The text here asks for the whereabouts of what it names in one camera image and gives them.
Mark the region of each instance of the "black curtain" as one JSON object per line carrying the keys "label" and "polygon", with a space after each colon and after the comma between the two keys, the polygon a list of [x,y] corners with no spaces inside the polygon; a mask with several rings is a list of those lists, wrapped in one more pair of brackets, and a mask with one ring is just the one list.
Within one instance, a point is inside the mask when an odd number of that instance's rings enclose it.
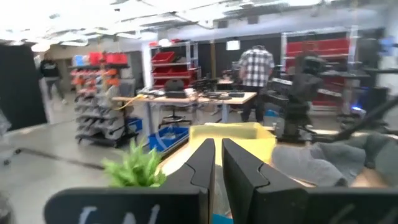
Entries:
{"label": "black curtain", "polygon": [[0,45],[0,109],[11,130],[47,122],[30,47]]}

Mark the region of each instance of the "table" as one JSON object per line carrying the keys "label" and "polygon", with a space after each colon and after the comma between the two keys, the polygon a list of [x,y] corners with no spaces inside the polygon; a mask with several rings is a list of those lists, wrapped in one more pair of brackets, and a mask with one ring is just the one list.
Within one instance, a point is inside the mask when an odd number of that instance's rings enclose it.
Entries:
{"label": "table", "polygon": [[[315,132],[319,134],[336,134],[337,131],[328,131],[328,130],[314,130]],[[365,133],[355,133],[354,136],[362,135]],[[188,158],[195,152],[196,149],[191,149],[189,144],[186,144],[182,146],[178,151],[176,151],[174,154],[172,154],[170,157],[168,157],[166,160],[164,160],[159,167],[162,168],[163,172],[166,175],[169,175],[176,170],[178,170],[185,161],[188,160]],[[302,184],[303,186],[306,187],[314,187],[311,184],[301,182],[299,180],[295,180],[298,183]],[[376,171],[364,168],[362,173],[360,173],[353,184],[350,187],[387,187],[387,185],[382,181],[381,177],[378,176]]]}
{"label": "table", "polygon": [[[215,105],[222,105],[222,114],[221,114],[221,122],[228,122],[228,114],[229,114],[229,106],[230,105],[241,105],[245,102],[249,101],[251,98],[255,97],[257,93],[245,93],[242,98],[232,98],[230,100],[210,100],[208,98],[199,97],[197,98],[197,103],[211,103]],[[123,101],[129,102],[133,98],[131,97],[114,97],[112,100],[114,101]],[[187,105],[190,103],[194,103],[195,98],[189,97],[184,99],[178,98],[166,98],[165,96],[157,97],[157,98],[142,98],[136,99],[134,101],[141,101],[145,103],[145,119],[144,123],[146,125],[147,136],[154,134],[154,123],[152,118],[152,110],[150,107],[151,103],[160,103],[160,104],[175,104],[175,105]]]}

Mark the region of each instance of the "checkered shirt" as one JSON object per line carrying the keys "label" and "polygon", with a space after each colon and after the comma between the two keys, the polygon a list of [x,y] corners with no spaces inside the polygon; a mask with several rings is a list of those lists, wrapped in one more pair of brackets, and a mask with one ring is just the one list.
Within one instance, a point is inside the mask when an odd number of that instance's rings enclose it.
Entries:
{"label": "checkered shirt", "polygon": [[274,57],[264,48],[245,51],[239,64],[246,67],[246,79],[243,80],[246,86],[266,86],[269,72],[275,67]]}

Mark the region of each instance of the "small parts bin rack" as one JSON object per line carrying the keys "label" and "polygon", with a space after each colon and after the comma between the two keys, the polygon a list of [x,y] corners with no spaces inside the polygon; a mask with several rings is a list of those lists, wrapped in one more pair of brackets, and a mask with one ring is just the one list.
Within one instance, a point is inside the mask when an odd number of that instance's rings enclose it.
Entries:
{"label": "small parts bin rack", "polygon": [[126,121],[126,110],[115,110],[111,98],[118,96],[120,71],[129,68],[127,64],[100,62],[99,65],[72,67],[78,95],[75,112],[78,115],[78,143],[83,139],[94,143],[118,147],[131,138],[137,140],[137,133],[130,130]]}
{"label": "small parts bin rack", "polygon": [[[164,49],[171,47],[184,47],[186,60],[179,59],[179,55],[176,55],[173,51],[164,51]],[[155,55],[151,60],[154,88],[163,88],[165,83],[173,78],[181,79],[184,82],[184,87],[188,88],[195,80],[199,79],[198,43],[190,41],[175,42],[168,47],[151,43],[150,49],[151,54],[152,50],[155,50]]]}
{"label": "small parts bin rack", "polygon": [[[348,64],[348,71],[351,71],[354,65],[354,56],[356,52],[356,40],[358,38],[358,26],[352,26],[350,28],[345,27],[333,27],[326,29],[315,29],[315,30],[303,30],[299,32],[284,32],[281,37],[281,55],[280,64],[281,71],[286,72],[291,66],[294,66],[294,58],[302,52],[302,42],[289,42],[288,37],[298,37],[307,35],[309,32],[316,34],[329,34],[337,32],[347,32],[346,38],[340,39],[326,39],[317,40],[316,43],[318,48],[316,53],[321,58],[329,62],[346,62]],[[321,113],[336,112],[337,105],[334,100],[336,97],[342,97],[341,112],[343,114],[350,114],[351,101],[353,91],[352,89],[358,87],[359,81],[354,78],[344,78],[337,76],[331,76],[330,78],[324,78],[325,86],[332,92],[340,92],[341,94],[328,94],[330,91],[321,90],[317,99],[313,101],[313,110]]]}

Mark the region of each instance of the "office chair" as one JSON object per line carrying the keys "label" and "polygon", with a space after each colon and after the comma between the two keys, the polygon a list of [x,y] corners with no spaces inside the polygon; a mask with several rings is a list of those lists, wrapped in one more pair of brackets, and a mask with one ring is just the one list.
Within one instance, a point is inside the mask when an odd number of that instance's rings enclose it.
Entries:
{"label": "office chair", "polygon": [[[184,91],[183,81],[181,81],[180,79],[171,79],[166,82],[164,90],[166,93],[166,97],[167,93],[170,92],[174,93],[181,91],[183,92]],[[177,108],[176,106],[172,105],[171,107],[172,107],[172,115],[163,117],[162,122],[158,125],[158,129],[160,129],[162,126],[170,124],[179,126],[180,123],[188,123],[189,125],[192,125],[192,121],[185,119],[185,116],[178,116],[175,114],[175,109]]]}

